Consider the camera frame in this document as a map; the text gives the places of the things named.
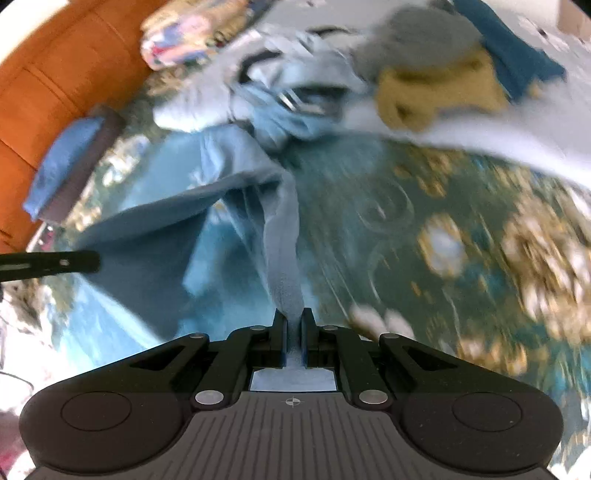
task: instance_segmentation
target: blue towel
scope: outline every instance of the blue towel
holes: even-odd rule
[[[31,215],[31,220],[37,220],[39,213],[57,193],[104,121],[103,117],[76,120],[53,142],[22,204],[22,208]]]
[[[457,12],[470,20],[482,34],[483,45],[492,57],[496,76],[511,102],[527,95],[535,80],[547,82],[565,76],[563,66],[517,37],[484,2],[454,0],[453,4]]]

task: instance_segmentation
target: gray cloth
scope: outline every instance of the gray cloth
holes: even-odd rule
[[[405,7],[352,51],[353,66],[361,78],[376,82],[388,67],[420,70],[450,65],[474,50],[480,39],[480,32],[461,15],[437,7]]]

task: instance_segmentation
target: crumpled fabric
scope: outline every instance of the crumpled fabric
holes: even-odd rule
[[[375,82],[385,68],[444,67],[469,55],[482,36],[461,15],[441,8],[404,7],[352,51],[355,72]]]
[[[313,140],[335,131],[336,111],[322,109],[304,113],[288,109],[269,90],[257,85],[241,86],[237,92],[251,103],[250,124],[255,139],[268,154],[277,154],[291,138]]]
[[[178,322],[196,308],[184,277],[208,210],[221,200],[275,305],[289,319],[299,318],[304,304],[293,176],[236,125],[208,129],[189,141],[207,184],[88,227],[74,249],[98,252],[101,268],[85,278],[148,325]]]
[[[264,50],[281,55],[248,69],[249,88],[238,84],[242,62]],[[350,59],[318,35],[270,27],[250,31],[228,47],[175,98],[154,108],[154,121],[161,128],[184,132],[240,120],[260,125],[262,112],[255,113],[254,106],[272,106],[267,117],[271,112],[281,113],[283,119],[293,117],[276,108],[277,98],[300,88],[363,93],[368,87],[355,75]],[[252,95],[257,97],[255,104]]]
[[[375,102],[386,125],[413,131],[427,128],[444,110],[478,108],[500,112],[509,106],[492,59],[483,48],[442,69],[386,69],[380,75]]]
[[[454,0],[457,12],[470,20],[483,36],[496,76],[512,102],[526,97],[535,82],[564,78],[564,67],[515,35],[497,14],[480,0]]]

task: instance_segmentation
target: colorful folded cloth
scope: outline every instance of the colorful folded cloth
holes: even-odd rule
[[[153,70],[188,61],[207,62],[244,30],[269,1],[175,1],[168,9],[156,12],[153,20],[144,22],[142,57]]]

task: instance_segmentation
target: blue cushion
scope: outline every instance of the blue cushion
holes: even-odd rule
[[[32,220],[37,220],[39,213],[68,178],[70,170],[86,152],[104,121],[104,117],[76,120],[53,142],[22,204]]]

